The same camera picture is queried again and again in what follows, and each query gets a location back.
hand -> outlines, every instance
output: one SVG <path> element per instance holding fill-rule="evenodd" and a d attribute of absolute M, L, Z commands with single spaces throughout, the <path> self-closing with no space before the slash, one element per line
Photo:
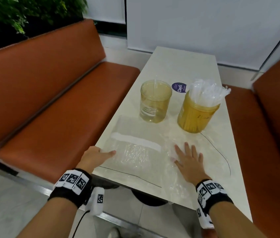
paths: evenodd
<path fill-rule="evenodd" d="M 87 173 L 91 174 L 96 167 L 102 165 L 106 160 L 115 154 L 115 150 L 110 151 L 109 153 L 101 153 L 100 148 L 91 146 L 84 152 L 81 161 L 77 164 L 76 168 L 83 169 Z"/>
<path fill-rule="evenodd" d="M 211 180 L 211 178 L 206 175 L 203 167 L 203 154 L 200 153 L 198 156 L 195 146 L 192 145 L 192 148 L 190 148 L 187 142 L 184 143 L 184 148 L 185 154 L 177 145 L 175 145 L 175 152 L 182 164 L 177 160 L 174 162 L 182 173 L 184 179 L 195 186 L 204 179 Z"/>

wristband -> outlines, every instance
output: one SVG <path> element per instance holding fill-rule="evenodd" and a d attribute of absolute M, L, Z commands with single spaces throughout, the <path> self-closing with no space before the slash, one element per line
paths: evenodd
<path fill-rule="evenodd" d="M 77 208 L 88 200 L 92 193 L 91 175 L 82 169 L 66 171 L 55 183 L 48 201 L 55 197 L 73 202 Z"/>
<path fill-rule="evenodd" d="M 198 193 L 198 203 L 204 214 L 209 215 L 210 208 L 218 202 L 233 203 L 224 188 L 213 180 L 202 180 L 196 185 L 196 191 Z"/>

table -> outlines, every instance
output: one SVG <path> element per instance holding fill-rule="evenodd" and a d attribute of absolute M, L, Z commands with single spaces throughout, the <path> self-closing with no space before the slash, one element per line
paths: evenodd
<path fill-rule="evenodd" d="M 145 81 L 155 78 L 163 80 L 170 85 L 173 83 L 184 83 L 189 85 L 195 78 L 213 79 L 217 84 L 221 84 L 215 56 L 157 47 L 107 125 L 96 146 L 100 148 L 104 146 L 120 115 L 129 117 L 139 116 L 140 87 Z M 172 124 L 172 132 L 175 135 L 185 136 L 187 141 L 192 143 L 194 135 L 196 134 L 185 132 L 176 123 L 184 96 L 185 93 L 173 90 L 167 117 L 163 122 L 166 122 L 166 124 Z M 231 170 L 230 176 L 219 178 L 217 181 L 224 186 L 235 205 L 243 212 L 243 214 L 252 220 L 225 101 L 214 114 L 208 126 L 203 131 L 203 134 L 211 140 L 213 146 L 223 154 L 229 163 Z M 137 177 L 125 175 L 102 167 L 96 168 L 93 174 L 119 183 L 123 186 L 137 189 L 167 200 L 165 194 L 161 192 L 161 188 L 148 184 L 146 181 Z M 196 209 L 196 203 L 192 204 L 186 200 L 177 200 L 175 203 L 190 209 Z"/>

black planter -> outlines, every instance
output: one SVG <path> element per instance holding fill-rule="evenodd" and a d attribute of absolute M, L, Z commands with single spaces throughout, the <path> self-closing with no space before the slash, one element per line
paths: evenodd
<path fill-rule="evenodd" d="M 72 16 L 65 19 L 57 16 L 54 18 L 53 25 L 39 17 L 29 16 L 27 20 L 28 23 L 23 28 L 24 35 L 16 33 L 16 30 L 10 25 L 0 24 L 0 48 L 82 21 L 83 16 Z"/>

yellow plastic container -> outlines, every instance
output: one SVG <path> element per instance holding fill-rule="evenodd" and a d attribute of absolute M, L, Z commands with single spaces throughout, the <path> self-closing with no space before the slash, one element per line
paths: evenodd
<path fill-rule="evenodd" d="M 142 84 L 140 117 L 145 121 L 159 123 L 165 116 L 172 96 L 171 86 L 163 81 L 146 81 Z"/>
<path fill-rule="evenodd" d="M 207 126 L 219 106 L 220 104 L 210 108 L 200 106 L 190 99 L 188 91 L 177 118 L 177 123 L 189 133 L 199 133 Z"/>

